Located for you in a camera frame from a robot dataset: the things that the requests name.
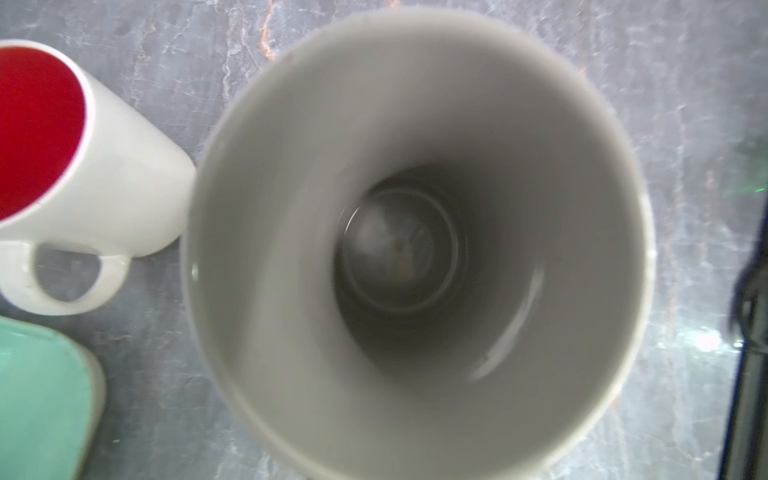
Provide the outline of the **grey mug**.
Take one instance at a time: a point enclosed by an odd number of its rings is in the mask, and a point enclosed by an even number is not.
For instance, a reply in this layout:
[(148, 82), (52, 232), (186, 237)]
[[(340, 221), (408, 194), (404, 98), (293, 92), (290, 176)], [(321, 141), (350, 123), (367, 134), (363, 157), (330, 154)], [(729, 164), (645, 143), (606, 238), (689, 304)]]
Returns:
[(473, 12), (353, 15), (217, 125), (182, 245), (205, 365), (311, 479), (524, 479), (631, 369), (656, 251), (591, 84)]

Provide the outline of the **white mug red inside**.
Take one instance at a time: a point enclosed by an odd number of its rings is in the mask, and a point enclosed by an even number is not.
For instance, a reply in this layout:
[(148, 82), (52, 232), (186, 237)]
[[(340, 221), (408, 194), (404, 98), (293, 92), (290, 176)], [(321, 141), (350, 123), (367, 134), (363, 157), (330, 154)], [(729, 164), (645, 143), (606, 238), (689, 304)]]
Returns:
[[(60, 51), (1, 44), (1, 293), (28, 312), (64, 316), (107, 303), (131, 262), (183, 231), (196, 174), (189, 156)], [(51, 296), (40, 249), (95, 255), (73, 300)]]

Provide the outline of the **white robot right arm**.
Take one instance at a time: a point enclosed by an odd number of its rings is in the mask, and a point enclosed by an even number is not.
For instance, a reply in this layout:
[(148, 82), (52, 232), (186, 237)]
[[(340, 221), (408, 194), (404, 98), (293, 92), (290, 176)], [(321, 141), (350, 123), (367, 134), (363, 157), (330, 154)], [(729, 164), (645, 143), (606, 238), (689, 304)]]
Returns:
[(730, 324), (741, 333), (741, 356), (721, 456), (720, 479), (767, 477), (767, 218), (739, 277)]

